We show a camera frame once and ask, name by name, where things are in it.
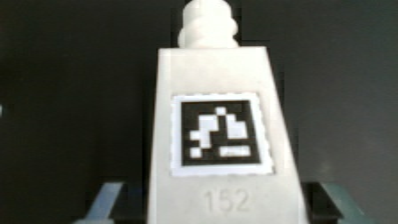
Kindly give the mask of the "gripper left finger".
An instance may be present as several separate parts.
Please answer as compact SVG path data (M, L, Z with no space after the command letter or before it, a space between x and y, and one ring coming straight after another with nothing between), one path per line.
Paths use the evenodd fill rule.
M145 224L143 189L104 182L87 214L71 224Z

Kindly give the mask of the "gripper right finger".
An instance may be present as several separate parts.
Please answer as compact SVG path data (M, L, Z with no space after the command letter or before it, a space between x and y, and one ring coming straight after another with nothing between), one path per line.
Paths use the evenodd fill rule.
M309 224L376 224L335 183L303 182Z

